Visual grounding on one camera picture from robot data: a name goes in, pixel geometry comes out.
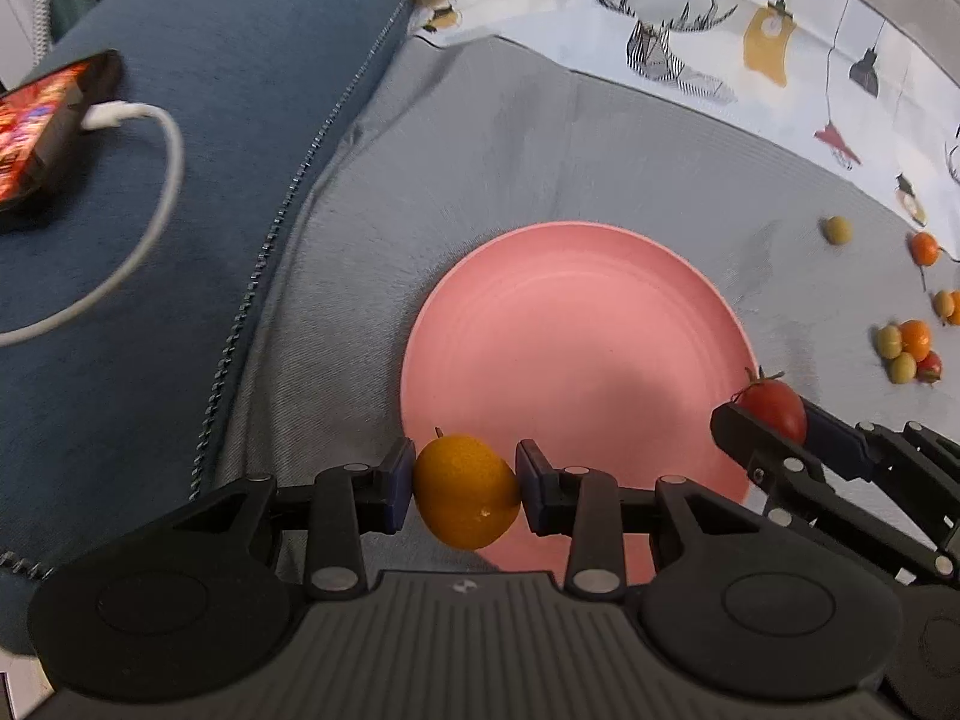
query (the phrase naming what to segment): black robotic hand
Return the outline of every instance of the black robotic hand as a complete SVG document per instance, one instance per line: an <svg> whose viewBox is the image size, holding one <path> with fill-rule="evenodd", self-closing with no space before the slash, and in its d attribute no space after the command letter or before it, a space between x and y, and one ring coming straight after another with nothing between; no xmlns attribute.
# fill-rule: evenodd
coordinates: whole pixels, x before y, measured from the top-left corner
<svg viewBox="0 0 960 720"><path fill-rule="evenodd" d="M570 537L562 587L371 586L360 535L402 527L409 440L314 485L238 480L45 581L29 626L56 692L33 717L955 718L960 447L805 408L805 446L714 410L764 517L680 476L632 490L554 469L520 442L531 531ZM823 466L877 483L937 548L837 496ZM287 530L308 531L299 584L275 574ZM649 533L649 584L627 584L624 533Z"/></svg>

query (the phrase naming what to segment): gray cloth surface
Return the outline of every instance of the gray cloth surface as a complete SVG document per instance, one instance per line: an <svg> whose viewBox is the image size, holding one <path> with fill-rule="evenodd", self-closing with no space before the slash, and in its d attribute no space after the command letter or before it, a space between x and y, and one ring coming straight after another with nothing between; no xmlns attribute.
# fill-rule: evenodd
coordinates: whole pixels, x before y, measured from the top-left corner
<svg viewBox="0 0 960 720"><path fill-rule="evenodd" d="M825 215L853 221L830 247ZM320 177L258 328L218 469L282 484L376 459L400 433L407 335L429 290L469 250L544 220L645 234L702 271L733 306L766 370L840 418L957 435L960 328L934 322L906 226L855 187L752 135L644 93L565 70L499 39L397 55ZM949 263L928 284L956 288ZM871 328L927 319L946 376L887 381ZM842 494L912 533L871 485ZM366 537L368 567L469 567L414 514Z"/></svg>

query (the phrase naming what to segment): pink plate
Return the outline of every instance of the pink plate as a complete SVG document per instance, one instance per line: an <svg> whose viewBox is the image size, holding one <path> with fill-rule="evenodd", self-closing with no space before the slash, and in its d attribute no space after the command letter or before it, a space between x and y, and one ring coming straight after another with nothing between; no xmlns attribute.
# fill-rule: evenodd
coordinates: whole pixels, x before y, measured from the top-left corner
<svg viewBox="0 0 960 720"><path fill-rule="evenodd" d="M742 500L744 472L713 445L709 418L746 367L743 328L690 264L628 230L557 221L502 235L443 276L407 341L400 413L418 449L438 426L512 464L534 439L555 467L642 488L678 473ZM561 578L568 546L534 536L521 513L480 553ZM627 570L652 576L646 536L627 536Z"/></svg>

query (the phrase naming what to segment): yellow lamp print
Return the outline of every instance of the yellow lamp print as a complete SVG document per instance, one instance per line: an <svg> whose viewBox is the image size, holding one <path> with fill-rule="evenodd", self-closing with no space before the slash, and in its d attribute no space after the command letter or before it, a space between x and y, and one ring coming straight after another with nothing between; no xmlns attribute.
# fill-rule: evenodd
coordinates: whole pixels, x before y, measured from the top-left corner
<svg viewBox="0 0 960 720"><path fill-rule="evenodd" d="M445 29L449 26L456 26L460 23L460 14L453 9L453 5L447 5L442 8L436 8L433 15L422 27L424 32L434 33L438 29Z"/></svg>
<svg viewBox="0 0 960 720"><path fill-rule="evenodd" d="M743 64L786 86L786 45L796 27L784 0L758 8L743 34Z"/></svg>

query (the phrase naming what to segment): zipper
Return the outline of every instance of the zipper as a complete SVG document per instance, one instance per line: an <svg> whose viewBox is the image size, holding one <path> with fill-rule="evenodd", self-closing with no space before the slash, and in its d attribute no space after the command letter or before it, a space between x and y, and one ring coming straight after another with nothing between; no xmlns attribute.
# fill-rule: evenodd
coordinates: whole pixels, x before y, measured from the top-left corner
<svg viewBox="0 0 960 720"><path fill-rule="evenodd" d="M203 412L203 424L200 425L197 454L193 459L193 469L190 471L189 501L195 501L200 495L200 484L203 482L203 471L205 470L206 461L208 460L210 436L213 433L213 423L220 408L220 401L223 398L224 383L227 381L227 372L230 370L230 365L233 362L237 341L240 340L240 333L243 330L244 325L247 323L248 314L250 313L251 306L253 306L253 298L260 286L261 276L263 275L263 271L265 271L267 268L267 262L270 261L272 252L274 252L275 242L277 241L277 235L280 232L280 228L283 225L283 220L287 215L287 211L290 209L290 205L293 203L294 198L296 197L296 193L299 191L299 185L301 184L301 181L304 180L306 172L310 170L310 166L313 164L313 159L316 156L320 145L323 143L323 141L325 141L326 134L330 131L330 127L333 127L334 122L337 121L340 111L343 109L344 105L347 104L347 101L352 96L353 91L360 82L360 79L363 79L363 76L367 73L367 69L370 67L373 57L375 57L380 51L384 41L387 39L387 35L390 33L390 30L394 26L394 23L397 21L397 19L400 18L400 14L403 12L403 9L408 1L410 0L400 0L400 2L397 4L394 12L392 12L390 15L390 19L387 20L384 28L381 29L380 33L376 36L376 40L373 41L373 45L371 46L370 51L367 53L367 58L364 59L363 64L360 65L349 84L347 84L347 88L344 89L344 92L342 95L340 95L339 100L337 100L337 103L333 106L332 110L328 114L328 117L326 117L326 119L323 121L323 125L320 126L316 136L314 136L313 142L310 143L310 148L306 151L304 160L296 170L293 180L290 182L290 186L287 188L287 194L284 197L283 202L280 204L280 208L277 209L277 213L274 215L274 220L271 222L270 228L267 230L267 237L264 239L263 245L260 247L260 253L256 255L256 265L253 266L253 273L248 281L247 291L244 293L243 299L240 301L240 308L237 310L236 316L233 318L233 325L230 327L230 334L227 336L227 343L224 346L220 361L217 363L216 373L213 374L213 385L210 386L210 396L208 399L206 399L206 410Z"/></svg>

